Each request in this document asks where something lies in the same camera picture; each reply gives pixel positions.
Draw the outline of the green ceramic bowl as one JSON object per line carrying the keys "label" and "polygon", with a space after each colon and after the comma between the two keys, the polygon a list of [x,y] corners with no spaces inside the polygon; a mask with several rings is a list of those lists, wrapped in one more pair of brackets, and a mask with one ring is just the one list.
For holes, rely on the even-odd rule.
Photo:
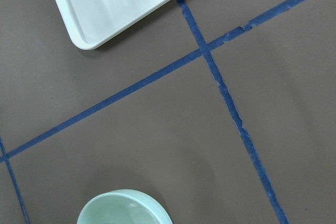
{"label": "green ceramic bowl", "polygon": [[95,196],[81,210],[77,223],[169,223],[167,211],[153,197],[133,189]]}

